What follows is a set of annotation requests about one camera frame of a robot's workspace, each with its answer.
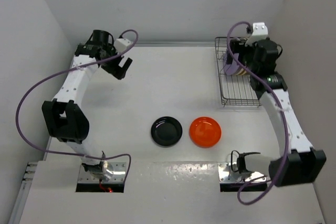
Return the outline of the yellow plate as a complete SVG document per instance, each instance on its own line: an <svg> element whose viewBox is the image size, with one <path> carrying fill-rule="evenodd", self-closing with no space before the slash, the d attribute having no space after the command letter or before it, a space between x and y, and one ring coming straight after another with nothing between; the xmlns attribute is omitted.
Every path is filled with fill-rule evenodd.
<svg viewBox="0 0 336 224"><path fill-rule="evenodd" d="M243 68L241 68L237 73L236 73L236 76L243 76L243 75L246 75L247 74L247 71Z"/></svg>

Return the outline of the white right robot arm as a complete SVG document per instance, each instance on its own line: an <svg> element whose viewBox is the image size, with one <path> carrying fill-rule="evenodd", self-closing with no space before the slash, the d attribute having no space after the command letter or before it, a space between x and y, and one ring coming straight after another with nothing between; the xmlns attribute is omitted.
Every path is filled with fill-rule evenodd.
<svg viewBox="0 0 336 224"><path fill-rule="evenodd" d="M292 109L287 84L275 70L281 54L282 47L269 38L251 44L236 39L227 42L227 55L249 74L250 86L269 116L281 155L272 159L260 152L240 153L235 172L261 172L277 187L313 183L327 160L325 152L315 149L305 136Z"/></svg>

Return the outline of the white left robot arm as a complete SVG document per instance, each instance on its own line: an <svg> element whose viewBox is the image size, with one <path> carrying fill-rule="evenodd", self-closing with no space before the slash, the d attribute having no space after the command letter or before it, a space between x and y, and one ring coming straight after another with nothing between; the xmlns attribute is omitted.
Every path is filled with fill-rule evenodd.
<svg viewBox="0 0 336 224"><path fill-rule="evenodd" d="M132 59L120 65L122 57L100 63L130 49L132 41L113 36L104 30L94 30L88 41L79 44L71 62L72 71L51 101L42 104L42 112L49 135L68 145L80 154L81 165L91 177L107 182L113 176L113 167L104 160L106 156L99 151L93 140L88 140L89 121L81 110L83 96L94 73L102 68L121 80L125 77Z"/></svg>

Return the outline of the orange plate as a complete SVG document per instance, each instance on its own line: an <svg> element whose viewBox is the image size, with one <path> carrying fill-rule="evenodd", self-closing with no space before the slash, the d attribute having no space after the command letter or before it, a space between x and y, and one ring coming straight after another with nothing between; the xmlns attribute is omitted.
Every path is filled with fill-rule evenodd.
<svg viewBox="0 0 336 224"><path fill-rule="evenodd" d="M191 141L198 147L215 146L222 137L222 129L213 118L201 116L193 120L189 127Z"/></svg>

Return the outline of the black plate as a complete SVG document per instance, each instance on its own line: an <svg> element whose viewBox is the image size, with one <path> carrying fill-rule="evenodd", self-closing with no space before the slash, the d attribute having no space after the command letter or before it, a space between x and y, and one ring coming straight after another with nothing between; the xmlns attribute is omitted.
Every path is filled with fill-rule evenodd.
<svg viewBox="0 0 336 224"><path fill-rule="evenodd" d="M171 116L156 119L151 126L151 138L160 147L172 147L183 135L181 123Z"/></svg>

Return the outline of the purple plate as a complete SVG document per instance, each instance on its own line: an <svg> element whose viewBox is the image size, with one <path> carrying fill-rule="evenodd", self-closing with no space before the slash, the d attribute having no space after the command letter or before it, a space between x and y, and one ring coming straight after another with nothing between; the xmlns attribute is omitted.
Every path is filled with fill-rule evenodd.
<svg viewBox="0 0 336 224"><path fill-rule="evenodd" d="M240 66L232 59L228 52L225 52L223 57L223 71L224 74L233 76L240 70Z"/></svg>

